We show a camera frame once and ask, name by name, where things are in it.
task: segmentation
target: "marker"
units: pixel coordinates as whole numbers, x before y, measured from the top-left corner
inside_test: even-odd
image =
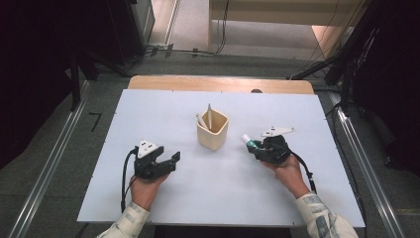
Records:
[[[209,128],[207,127],[206,123],[204,123],[203,118],[200,117],[200,114],[197,113],[197,114],[195,114],[195,116],[197,117],[198,123],[200,123],[200,125],[202,127],[204,127],[206,130],[209,130]]]
[[[210,106],[210,103],[209,103],[209,107],[208,107],[208,109],[207,109],[207,118],[209,119],[209,129],[211,130],[211,128],[212,128],[212,125],[211,125],[211,121],[212,121],[212,118],[211,118],[211,106]]]

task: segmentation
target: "pen holder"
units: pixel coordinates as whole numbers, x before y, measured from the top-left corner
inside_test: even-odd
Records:
[[[203,114],[202,118],[206,123],[208,122],[207,112]],[[197,122],[198,142],[202,146],[212,151],[216,151],[222,146],[222,144],[226,140],[226,135],[228,133],[228,124],[229,124],[228,117],[222,114],[221,112],[213,109],[211,131],[205,129]]]

